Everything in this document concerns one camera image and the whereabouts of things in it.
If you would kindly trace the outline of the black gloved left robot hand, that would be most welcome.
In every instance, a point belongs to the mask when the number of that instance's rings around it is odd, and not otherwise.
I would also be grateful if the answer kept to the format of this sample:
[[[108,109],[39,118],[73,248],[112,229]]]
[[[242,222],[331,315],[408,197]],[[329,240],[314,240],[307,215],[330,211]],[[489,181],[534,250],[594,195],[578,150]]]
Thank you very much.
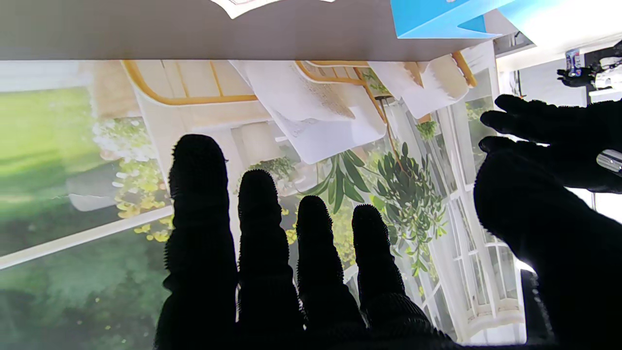
[[[555,106],[500,95],[497,109],[484,112],[482,124],[498,135],[485,137],[485,153],[511,152],[542,167],[567,188],[593,193],[622,192],[619,173],[605,169],[597,156],[621,151],[622,103],[604,101],[580,106]]]

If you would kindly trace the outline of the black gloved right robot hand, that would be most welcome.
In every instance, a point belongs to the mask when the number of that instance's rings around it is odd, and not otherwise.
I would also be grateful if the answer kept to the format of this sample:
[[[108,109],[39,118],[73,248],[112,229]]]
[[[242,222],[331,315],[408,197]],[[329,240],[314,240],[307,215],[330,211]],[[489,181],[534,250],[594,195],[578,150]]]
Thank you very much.
[[[462,350],[406,295],[374,206],[352,218],[359,299],[344,283],[322,199],[298,207],[298,284],[289,265],[271,176],[243,175],[240,256],[230,231],[226,159],[218,143],[182,136],[169,184],[173,233],[165,245],[170,296],[158,319],[156,350]],[[568,191],[542,167],[511,151],[489,153],[476,177],[483,228],[536,271],[553,341],[504,350],[619,350],[621,289],[601,287],[588,306],[578,277],[619,282],[621,225]]]

